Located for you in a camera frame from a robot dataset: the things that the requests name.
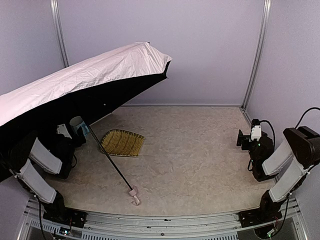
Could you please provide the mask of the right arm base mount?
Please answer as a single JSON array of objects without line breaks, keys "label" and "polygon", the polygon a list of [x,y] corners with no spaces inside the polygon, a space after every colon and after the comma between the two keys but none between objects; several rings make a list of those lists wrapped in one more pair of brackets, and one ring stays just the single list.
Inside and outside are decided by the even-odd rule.
[{"label": "right arm base mount", "polygon": [[280,211],[276,212],[263,212],[256,209],[250,209],[241,211],[238,213],[239,221],[242,228],[247,228],[255,225],[260,225],[268,222],[275,221],[276,219],[282,218]]}]

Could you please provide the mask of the pink and black umbrella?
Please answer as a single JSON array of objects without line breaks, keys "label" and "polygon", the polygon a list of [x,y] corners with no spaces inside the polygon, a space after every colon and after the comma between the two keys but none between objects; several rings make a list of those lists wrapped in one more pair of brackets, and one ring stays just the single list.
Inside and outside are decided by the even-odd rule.
[{"label": "pink and black umbrella", "polygon": [[88,129],[140,93],[163,81],[172,58],[148,42],[136,42],[17,88],[0,97],[0,133],[57,133],[81,116]]}]

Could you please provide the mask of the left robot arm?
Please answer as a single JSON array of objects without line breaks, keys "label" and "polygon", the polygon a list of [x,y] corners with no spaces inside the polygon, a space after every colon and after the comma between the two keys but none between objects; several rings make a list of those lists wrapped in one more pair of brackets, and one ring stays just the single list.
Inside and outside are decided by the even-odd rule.
[{"label": "left robot arm", "polygon": [[67,179],[77,165],[75,150],[85,143],[82,131],[70,137],[54,131],[45,135],[35,130],[23,134],[1,132],[0,181],[17,178],[22,187],[35,194],[47,213],[64,219],[68,214],[64,197],[46,182],[37,168]]}]

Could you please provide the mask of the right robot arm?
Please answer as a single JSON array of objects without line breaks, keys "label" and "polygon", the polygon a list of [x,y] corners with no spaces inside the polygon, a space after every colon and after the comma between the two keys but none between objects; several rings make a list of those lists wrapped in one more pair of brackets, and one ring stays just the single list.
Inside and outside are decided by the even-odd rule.
[{"label": "right robot arm", "polygon": [[271,180],[279,173],[276,184],[261,197],[259,207],[239,213],[241,220],[250,217],[261,221],[279,218],[280,208],[320,163],[320,135],[299,123],[283,130],[284,139],[275,146],[276,139],[263,132],[263,120],[251,121],[250,133],[238,132],[236,145],[249,153],[248,171],[258,182]]}]

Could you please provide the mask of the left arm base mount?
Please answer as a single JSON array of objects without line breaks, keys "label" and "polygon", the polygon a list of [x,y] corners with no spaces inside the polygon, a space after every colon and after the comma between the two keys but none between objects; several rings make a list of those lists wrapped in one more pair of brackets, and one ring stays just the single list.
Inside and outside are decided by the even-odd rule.
[{"label": "left arm base mount", "polygon": [[67,208],[64,216],[54,216],[52,212],[45,211],[43,218],[55,223],[68,225],[69,227],[83,229],[86,223],[87,213],[84,211]]}]

